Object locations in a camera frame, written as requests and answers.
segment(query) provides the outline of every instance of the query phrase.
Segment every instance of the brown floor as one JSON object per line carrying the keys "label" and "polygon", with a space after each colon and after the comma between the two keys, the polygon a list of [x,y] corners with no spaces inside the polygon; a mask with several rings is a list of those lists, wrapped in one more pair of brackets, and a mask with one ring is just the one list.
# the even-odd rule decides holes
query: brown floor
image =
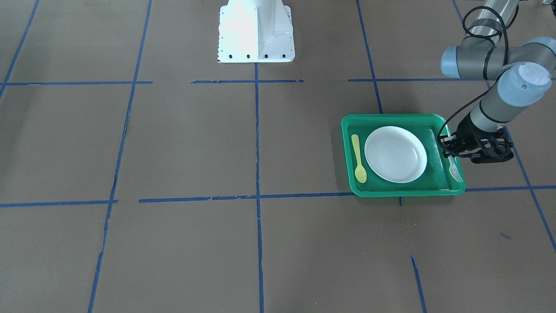
{"label": "brown floor", "polygon": [[296,60],[260,65],[216,62],[225,4],[0,0],[0,312],[554,311],[556,88],[463,195],[348,185],[343,116],[486,89],[439,67],[481,2],[285,0]]}

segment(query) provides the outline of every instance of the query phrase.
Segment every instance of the tray rim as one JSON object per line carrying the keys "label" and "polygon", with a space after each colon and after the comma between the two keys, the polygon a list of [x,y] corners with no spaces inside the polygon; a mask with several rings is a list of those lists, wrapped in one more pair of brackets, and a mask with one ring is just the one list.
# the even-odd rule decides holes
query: tray rim
{"label": "tray rim", "polygon": [[[409,117],[416,117],[416,116],[421,116],[421,117],[428,117],[428,118],[437,118],[439,119],[442,123],[446,122],[446,120],[438,114],[420,114],[420,113],[409,113],[409,114],[348,114],[346,116],[344,116],[342,118],[341,121],[341,128],[342,128],[342,138],[344,141],[344,153],[345,153],[345,157],[346,157],[346,169],[347,169],[347,176],[348,176],[348,180],[349,180],[349,186],[351,191],[362,198],[379,198],[379,197],[427,197],[427,196],[439,196],[439,195],[460,195],[462,193],[465,192],[466,187],[467,187],[467,183],[465,180],[465,177],[463,176],[463,171],[461,169],[461,164],[459,162],[459,158],[455,157],[454,161],[456,164],[456,167],[458,168],[459,173],[461,174],[461,176],[463,177],[463,182],[461,183],[462,186],[459,189],[450,189],[450,190],[394,190],[394,191],[365,191],[365,190],[359,190],[356,187],[355,184],[355,174],[353,173],[353,170],[350,169],[350,163],[348,162],[348,157],[351,156],[351,143],[350,143],[350,134],[348,134],[348,130],[347,130],[347,122],[349,119],[351,118],[355,118],[355,117],[375,117],[378,118],[380,116],[382,117],[393,117],[396,116],[397,118],[409,118]],[[443,134],[449,135],[451,134],[450,129],[448,126],[445,127],[445,129],[443,130]],[[444,171],[447,175],[449,175],[448,173],[448,168],[444,167]]]}

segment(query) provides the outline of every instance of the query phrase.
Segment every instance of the white plate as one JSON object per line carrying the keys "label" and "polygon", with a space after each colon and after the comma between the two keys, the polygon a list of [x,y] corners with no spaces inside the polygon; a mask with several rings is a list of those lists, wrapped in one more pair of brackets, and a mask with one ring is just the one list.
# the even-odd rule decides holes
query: white plate
{"label": "white plate", "polygon": [[426,168],[426,151],[419,138],[397,126],[373,131],[365,142],[365,157],[378,176],[393,183],[412,182]]}

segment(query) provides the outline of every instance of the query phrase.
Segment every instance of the blue joint cap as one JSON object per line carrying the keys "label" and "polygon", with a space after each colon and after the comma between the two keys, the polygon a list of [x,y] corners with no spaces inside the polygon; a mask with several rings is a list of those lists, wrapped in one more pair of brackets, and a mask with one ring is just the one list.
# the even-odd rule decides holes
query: blue joint cap
{"label": "blue joint cap", "polygon": [[444,76],[460,79],[457,50],[458,47],[448,47],[448,49],[444,51],[442,61],[440,61],[440,69],[442,70],[442,74],[444,74]]}
{"label": "blue joint cap", "polygon": [[540,43],[541,45],[545,45],[547,46],[550,50],[552,50],[552,52],[554,52],[554,55],[556,55],[556,40],[550,37],[537,37],[535,39],[531,39],[529,40],[527,43]]}
{"label": "blue joint cap", "polygon": [[550,89],[550,72],[534,62],[521,62],[502,74],[498,95],[509,105],[528,106]]}

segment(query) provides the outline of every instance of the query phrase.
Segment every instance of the blue tape line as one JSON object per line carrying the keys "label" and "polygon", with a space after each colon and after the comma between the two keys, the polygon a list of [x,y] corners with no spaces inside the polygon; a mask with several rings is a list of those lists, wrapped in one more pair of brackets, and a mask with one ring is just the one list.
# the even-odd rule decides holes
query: blue tape line
{"label": "blue tape line", "polygon": [[529,190],[529,187],[527,187],[527,186],[516,186],[516,187],[467,188],[465,190],[465,192],[507,191],[507,190]]}
{"label": "blue tape line", "polygon": [[546,186],[531,186],[531,188],[537,189],[556,189],[556,185],[546,185]]}
{"label": "blue tape line", "polygon": [[218,201],[218,200],[245,200],[255,199],[256,195],[225,195],[219,197],[191,197],[191,198],[152,198],[140,199],[139,203],[158,203],[158,202],[195,202],[195,201]]}
{"label": "blue tape line", "polygon": [[416,78],[416,79],[348,79],[348,82],[384,82],[384,81],[481,81],[482,79],[457,79],[457,78]]}
{"label": "blue tape line", "polygon": [[[533,189],[556,189],[556,185],[532,186]],[[511,190],[528,190],[527,186],[514,187],[484,187],[484,188],[467,188],[465,192],[492,192],[492,191],[511,191]],[[284,193],[284,194],[261,194],[260,199],[276,199],[276,198],[316,198],[316,197],[348,197],[355,195],[353,192],[325,192],[325,193]],[[210,201],[210,200],[246,200],[256,199],[257,195],[225,195],[215,197],[189,197],[189,198],[151,198],[140,199],[139,203],[157,203],[157,202],[193,202],[193,201]]]}
{"label": "blue tape line", "polygon": [[[135,84],[150,85],[153,81],[137,81]],[[51,85],[131,85],[133,81],[55,81],[55,82],[9,82],[6,86],[51,86]]]}
{"label": "blue tape line", "polygon": [[90,204],[108,204],[108,202],[109,202],[108,200],[93,200],[93,201],[0,203],[0,208],[86,206]]}
{"label": "blue tape line", "polygon": [[[259,80],[259,84],[263,83],[286,83],[286,82],[305,82],[303,79],[277,79],[277,80]],[[255,80],[194,80],[190,84],[255,84]]]}
{"label": "blue tape line", "polygon": [[259,64],[255,63],[255,134],[256,134],[256,201],[257,201],[257,242],[259,251],[259,311],[265,311],[264,282],[262,274],[262,230],[261,230],[261,184],[260,184],[260,149],[259,149]]}
{"label": "blue tape line", "polygon": [[355,194],[353,192],[263,194],[261,195],[261,199],[345,197],[350,195]]}
{"label": "blue tape line", "polygon": [[21,52],[21,47],[23,47],[23,43],[25,41],[25,38],[27,38],[27,34],[29,33],[29,28],[31,27],[31,23],[33,22],[34,15],[37,12],[38,2],[39,2],[39,0],[35,0],[35,5],[33,6],[33,11],[31,12],[31,16],[29,17],[29,21],[27,22],[27,27],[25,27],[25,31],[23,32],[23,36],[21,37],[21,40],[19,41],[19,46],[17,46],[16,54],[13,56],[12,63],[9,65],[8,73],[6,74],[6,78],[4,79],[4,84],[0,88],[0,98],[4,94],[4,90],[6,89],[6,84],[9,81],[9,77],[12,76],[13,68],[16,65],[17,57],[19,56],[19,53]]}
{"label": "blue tape line", "polygon": [[552,249],[556,252],[556,242],[554,241],[554,236],[552,236],[552,232],[550,231],[550,227],[548,226],[547,219],[544,217],[543,209],[541,209],[539,201],[537,200],[537,195],[535,195],[535,191],[531,188],[531,197],[533,197],[533,201],[535,202],[535,206],[537,207],[537,211],[539,212],[540,220],[543,221],[544,229],[547,232],[548,239],[552,244]]}
{"label": "blue tape line", "polygon": [[421,286],[421,278],[419,277],[419,269],[415,262],[415,256],[411,255],[411,262],[413,264],[413,271],[415,272],[415,280],[417,281],[417,289],[419,289],[419,298],[421,299],[421,308],[423,313],[426,313],[425,295],[423,294],[423,287]]}
{"label": "blue tape line", "polygon": [[[508,133],[508,139],[511,142],[514,142],[508,127],[505,127],[505,128],[506,128],[506,132]],[[556,242],[554,241],[554,236],[552,236],[552,231],[550,231],[550,227],[548,226],[548,222],[547,222],[546,218],[544,217],[543,209],[540,207],[539,201],[537,200],[537,195],[535,195],[534,188],[533,188],[533,186],[531,186],[531,182],[529,181],[529,177],[527,176],[527,172],[525,171],[525,167],[523,167],[523,162],[521,160],[521,157],[519,156],[519,152],[518,152],[517,148],[515,147],[515,145],[514,145],[514,154],[515,154],[515,158],[518,161],[519,167],[522,170],[523,178],[525,178],[525,182],[527,183],[527,186],[529,187],[529,191],[531,192],[531,197],[533,198],[533,201],[535,202],[535,206],[537,207],[537,211],[539,212],[540,219],[543,222],[544,229],[546,230],[548,238],[550,240],[550,243],[552,244],[552,249],[554,249],[554,252],[556,252]]]}
{"label": "blue tape line", "polygon": [[108,208],[106,210],[106,219],[105,219],[105,226],[102,235],[102,248],[100,253],[98,254],[97,260],[97,267],[95,270],[95,278],[93,280],[93,287],[91,289],[91,298],[89,300],[89,307],[87,312],[92,313],[93,307],[95,305],[95,296],[97,293],[97,286],[98,286],[98,278],[100,276],[101,267],[102,267],[102,257],[104,256],[104,250],[106,246],[106,236],[108,235],[108,220],[110,219],[110,215],[112,214],[112,206],[114,204],[114,196],[116,194],[116,186],[118,184],[118,175],[120,173],[120,165],[122,162],[122,155],[123,155],[123,147],[126,143],[126,131],[127,125],[130,121],[131,116],[131,107],[133,105],[133,96],[135,95],[135,87],[137,86],[135,82],[137,82],[137,76],[139,75],[139,66],[141,65],[141,57],[143,53],[143,46],[145,45],[145,37],[147,36],[147,28],[148,28],[148,20],[151,15],[151,7],[152,7],[152,0],[149,0],[148,7],[147,7],[147,15],[145,17],[145,26],[143,27],[143,36],[141,38],[141,44],[139,46],[139,53],[137,55],[137,63],[135,66],[135,74],[133,76],[133,84],[131,85],[131,92],[130,92],[130,100],[127,104],[127,112],[126,112],[126,119],[123,123],[123,131],[122,131],[122,139],[120,141],[120,150],[118,151],[118,159],[116,161],[116,170],[114,171],[114,184],[112,185],[112,190],[110,191],[110,200],[108,203]]}
{"label": "blue tape line", "polygon": [[305,80],[303,79],[278,79],[278,80],[272,80],[272,79],[267,79],[267,80],[259,80],[260,84],[263,83],[268,83],[268,82],[274,82],[274,83],[284,83],[284,82],[305,82]]}
{"label": "blue tape line", "polygon": [[194,80],[191,84],[253,84],[254,80]]}
{"label": "blue tape line", "polygon": [[369,59],[369,67],[371,68],[371,76],[373,77],[373,85],[375,86],[376,101],[379,105],[379,112],[382,114],[382,103],[380,102],[379,87],[376,84],[375,69],[373,67],[373,59],[371,58],[371,50],[369,49],[369,42],[367,40],[367,32],[365,31],[365,23],[363,22],[363,14],[361,14],[361,5],[359,5],[359,0],[355,0],[357,3],[357,12],[359,13],[359,22],[361,23],[361,31],[363,32],[363,39],[365,40],[365,48],[367,49],[367,58]]}
{"label": "blue tape line", "polygon": [[461,12],[459,12],[458,4],[455,3],[455,0],[452,0],[452,3],[454,4],[455,11],[458,13],[459,21],[460,21],[460,22],[463,22],[463,16],[461,16]]}

